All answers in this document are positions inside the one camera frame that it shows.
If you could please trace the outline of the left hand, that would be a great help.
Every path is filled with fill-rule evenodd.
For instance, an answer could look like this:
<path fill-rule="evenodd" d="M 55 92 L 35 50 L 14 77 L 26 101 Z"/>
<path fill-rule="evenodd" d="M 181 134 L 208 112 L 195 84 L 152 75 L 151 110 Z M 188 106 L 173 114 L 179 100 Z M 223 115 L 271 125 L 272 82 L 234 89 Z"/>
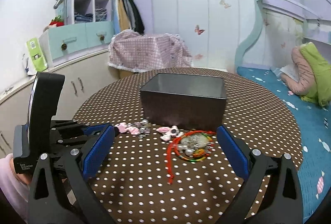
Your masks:
<path fill-rule="evenodd" d="M 23 206 L 28 202 L 29 183 L 18 176 L 13 168 L 13 154 L 1 158 L 1 191 L 12 206 Z"/>

